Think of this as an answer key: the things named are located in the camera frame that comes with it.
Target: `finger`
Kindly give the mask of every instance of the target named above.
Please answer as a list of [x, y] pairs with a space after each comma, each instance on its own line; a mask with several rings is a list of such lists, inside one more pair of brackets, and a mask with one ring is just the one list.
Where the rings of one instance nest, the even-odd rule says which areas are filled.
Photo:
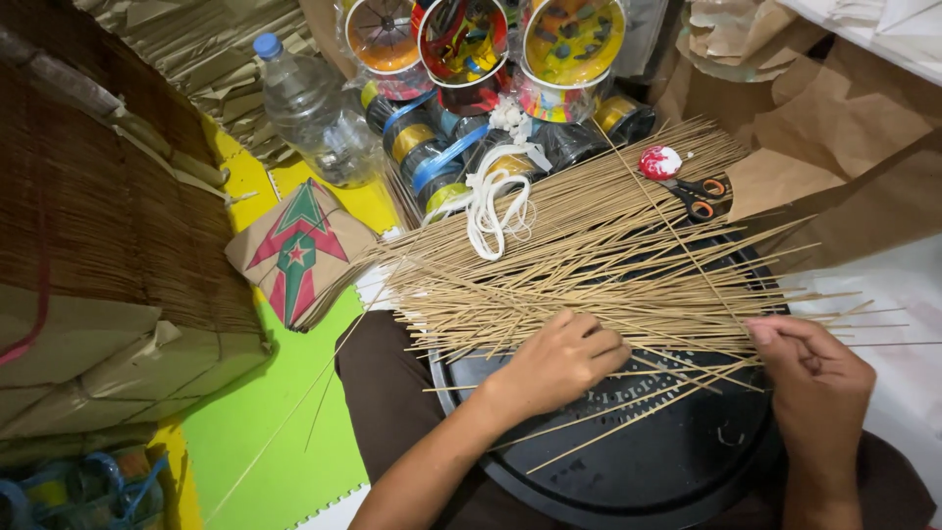
[[549, 319], [549, 321], [544, 324], [544, 329], [560, 329], [563, 328], [566, 324], [573, 321], [576, 317], [576, 313], [572, 309], [564, 309], [556, 314], [555, 317]]
[[625, 340], [622, 339], [622, 335], [617, 331], [602, 329], [592, 333], [582, 344], [585, 348], [585, 353], [589, 357], [594, 357], [625, 344]]
[[579, 313], [572, 322], [566, 324], [566, 331], [571, 331], [579, 337], [585, 337], [600, 327], [598, 319], [591, 313]]
[[808, 345], [808, 348], [818, 356], [825, 358], [857, 357], [850, 348], [845, 346], [840, 340], [837, 340], [837, 337], [831, 335], [819, 323], [787, 317], [785, 315], [746, 319], [744, 323], [750, 328], [752, 323], [758, 323], [774, 329], [780, 335], [801, 339]]
[[593, 357], [591, 363], [595, 377], [601, 381], [606, 375], [622, 368], [631, 358], [631, 348], [622, 344]]
[[795, 338], [782, 337], [767, 325], [747, 323], [759, 356], [765, 362], [766, 373], [776, 386], [793, 381], [804, 381], [811, 377], [802, 364], [802, 344]]

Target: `scissors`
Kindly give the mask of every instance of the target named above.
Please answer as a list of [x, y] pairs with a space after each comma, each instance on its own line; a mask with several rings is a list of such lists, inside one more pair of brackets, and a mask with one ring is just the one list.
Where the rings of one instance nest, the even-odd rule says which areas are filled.
[[726, 186], [715, 178], [708, 178], [700, 182], [687, 182], [686, 180], [678, 180], [675, 177], [665, 180], [648, 178], [667, 188], [680, 199], [687, 207], [688, 215], [696, 223], [703, 223], [716, 217], [713, 206], [705, 200], [698, 199], [698, 196], [704, 199], [722, 199], [726, 195]]

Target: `blue bottle cap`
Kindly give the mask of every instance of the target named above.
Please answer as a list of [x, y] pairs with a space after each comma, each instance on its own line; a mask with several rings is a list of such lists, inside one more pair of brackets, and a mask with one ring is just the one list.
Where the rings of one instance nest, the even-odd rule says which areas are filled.
[[282, 42], [278, 37], [275, 37], [274, 33], [263, 33], [256, 37], [252, 48], [255, 49], [255, 53], [262, 60], [272, 60], [278, 57], [283, 50]]

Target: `person's left hand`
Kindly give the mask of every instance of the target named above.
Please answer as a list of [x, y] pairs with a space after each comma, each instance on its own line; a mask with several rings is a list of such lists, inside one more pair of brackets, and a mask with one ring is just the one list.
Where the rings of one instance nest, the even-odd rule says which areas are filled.
[[475, 390], [484, 393], [507, 428], [574, 402], [631, 358], [616, 331], [593, 315], [567, 309], [517, 349], [504, 368]]

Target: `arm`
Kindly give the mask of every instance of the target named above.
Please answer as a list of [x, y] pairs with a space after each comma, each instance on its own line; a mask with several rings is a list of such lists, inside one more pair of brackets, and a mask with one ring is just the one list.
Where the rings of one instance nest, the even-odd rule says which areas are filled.
[[431, 527], [500, 435], [573, 402], [630, 355], [621, 336], [592, 315], [560, 313], [393, 464], [366, 495], [350, 530]]
[[775, 316], [746, 325], [775, 385], [788, 450], [783, 528], [863, 528], [857, 445], [876, 372], [817, 323]]

